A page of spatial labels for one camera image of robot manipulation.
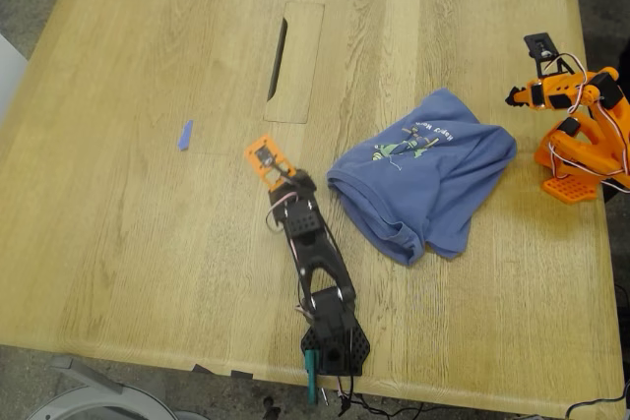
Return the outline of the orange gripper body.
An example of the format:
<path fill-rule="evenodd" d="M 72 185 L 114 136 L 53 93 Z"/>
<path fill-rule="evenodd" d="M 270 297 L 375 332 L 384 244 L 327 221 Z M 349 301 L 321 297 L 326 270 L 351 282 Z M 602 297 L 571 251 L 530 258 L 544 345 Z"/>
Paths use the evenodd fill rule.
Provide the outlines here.
<path fill-rule="evenodd" d="M 568 110 L 581 101 L 587 78 L 582 74 L 552 74 L 529 84 L 530 107 Z"/>

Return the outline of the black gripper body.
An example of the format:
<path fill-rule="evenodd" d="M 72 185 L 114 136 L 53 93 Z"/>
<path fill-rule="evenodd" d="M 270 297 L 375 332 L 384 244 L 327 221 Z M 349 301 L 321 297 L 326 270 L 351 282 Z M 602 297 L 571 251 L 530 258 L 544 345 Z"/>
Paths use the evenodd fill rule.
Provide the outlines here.
<path fill-rule="evenodd" d="M 282 176 L 280 180 L 269 191 L 271 197 L 282 197 L 291 192 L 299 195 L 313 194 L 317 186 L 311 176 L 303 169 L 297 169 L 291 176 Z"/>

